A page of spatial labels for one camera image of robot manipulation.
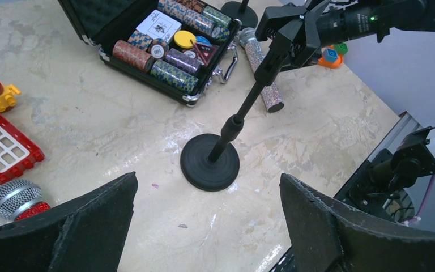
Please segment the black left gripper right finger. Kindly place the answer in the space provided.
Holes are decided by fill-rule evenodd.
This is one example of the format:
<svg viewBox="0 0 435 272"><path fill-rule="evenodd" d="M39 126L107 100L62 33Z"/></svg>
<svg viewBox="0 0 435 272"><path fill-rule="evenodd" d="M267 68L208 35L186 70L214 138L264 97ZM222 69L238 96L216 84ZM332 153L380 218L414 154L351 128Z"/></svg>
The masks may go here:
<svg viewBox="0 0 435 272"><path fill-rule="evenodd" d="M280 177L298 271L435 271L435 232L393 223Z"/></svg>

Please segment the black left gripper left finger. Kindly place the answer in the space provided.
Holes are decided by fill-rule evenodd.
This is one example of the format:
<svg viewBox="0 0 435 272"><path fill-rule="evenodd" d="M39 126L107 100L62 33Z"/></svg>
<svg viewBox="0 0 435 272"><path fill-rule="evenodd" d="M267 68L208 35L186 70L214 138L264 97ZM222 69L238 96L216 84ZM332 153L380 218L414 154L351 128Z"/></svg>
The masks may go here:
<svg viewBox="0 0 435 272"><path fill-rule="evenodd" d="M0 271L116 271L138 180L126 173L80 197L0 226Z"/></svg>

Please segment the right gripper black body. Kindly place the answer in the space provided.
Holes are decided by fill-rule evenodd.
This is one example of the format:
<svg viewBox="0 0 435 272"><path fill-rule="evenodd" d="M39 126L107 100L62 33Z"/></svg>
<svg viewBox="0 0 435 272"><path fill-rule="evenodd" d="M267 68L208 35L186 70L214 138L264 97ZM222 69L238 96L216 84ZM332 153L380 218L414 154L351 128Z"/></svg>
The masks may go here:
<svg viewBox="0 0 435 272"><path fill-rule="evenodd" d="M435 1L358 1L317 20L322 47L372 35L380 43L392 28L435 32Z"/></svg>

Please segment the red glitter microphone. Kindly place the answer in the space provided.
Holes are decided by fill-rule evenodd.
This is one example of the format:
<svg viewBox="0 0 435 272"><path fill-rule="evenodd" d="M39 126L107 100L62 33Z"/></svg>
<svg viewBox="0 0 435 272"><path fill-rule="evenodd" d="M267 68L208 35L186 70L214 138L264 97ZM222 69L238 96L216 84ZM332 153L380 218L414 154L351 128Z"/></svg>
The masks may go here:
<svg viewBox="0 0 435 272"><path fill-rule="evenodd" d="M41 188L25 179L14 179L0 186L0 217L17 221L49 210Z"/></svg>

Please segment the silver glitter microphone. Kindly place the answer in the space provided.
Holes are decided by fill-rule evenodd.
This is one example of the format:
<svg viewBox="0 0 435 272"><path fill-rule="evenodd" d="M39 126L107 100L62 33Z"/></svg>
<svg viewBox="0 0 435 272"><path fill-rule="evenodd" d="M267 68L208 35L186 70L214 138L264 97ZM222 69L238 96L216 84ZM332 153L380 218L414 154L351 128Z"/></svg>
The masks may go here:
<svg viewBox="0 0 435 272"><path fill-rule="evenodd" d="M239 43L244 49L253 73L258 72L257 81L266 83L261 90L261 98L269 113L277 112L284 107L284 101L275 82L270 82L271 74L265 71L261 64L265 59L260 42L256 38L255 29L244 28L239 34Z"/></svg>

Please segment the black mic stand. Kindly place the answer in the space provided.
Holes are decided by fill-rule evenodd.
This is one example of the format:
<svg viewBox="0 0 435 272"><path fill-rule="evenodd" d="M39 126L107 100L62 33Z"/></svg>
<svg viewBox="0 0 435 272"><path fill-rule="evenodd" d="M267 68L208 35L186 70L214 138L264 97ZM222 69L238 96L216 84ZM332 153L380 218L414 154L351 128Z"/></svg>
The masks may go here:
<svg viewBox="0 0 435 272"><path fill-rule="evenodd" d="M255 28L258 24L257 13L248 6L249 0L229 1L222 5L221 12L241 22L241 29Z"/></svg>
<svg viewBox="0 0 435 272"><path fill-rule="evenodd" d="M261 67L270 72L274 82L282 67L288 63L299 69L309 63L321 48L317 20L329 5L329 1L306 1L301 6L267 7L255 30L256 38L268 37L266 28L274 30L274 36ZM259 98L266 83L255 83L237 113L223 125L220 135L200 134L190 139L181 152L180 166L189 183L207 192L217 192L229 187L240 169L240 158L231 142L244 127L245 116Z"/></svg>

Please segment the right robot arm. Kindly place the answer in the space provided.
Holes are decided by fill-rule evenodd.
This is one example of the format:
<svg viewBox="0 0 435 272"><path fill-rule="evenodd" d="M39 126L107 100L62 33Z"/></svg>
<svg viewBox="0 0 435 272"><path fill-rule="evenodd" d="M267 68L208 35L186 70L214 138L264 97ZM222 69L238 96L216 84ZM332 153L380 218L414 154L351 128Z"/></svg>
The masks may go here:
<svg viewBox="0 0 435 272"><path fill-rule="evenodd" d="M317 22L323 46L376 35L382 41L392 28L435 32L435 1L337 1ZM365 160L337 192L336 198L392 222L420 220L406 195L420 177L435 179L435 126L405 136L394 152L382 149Z"/></svg>

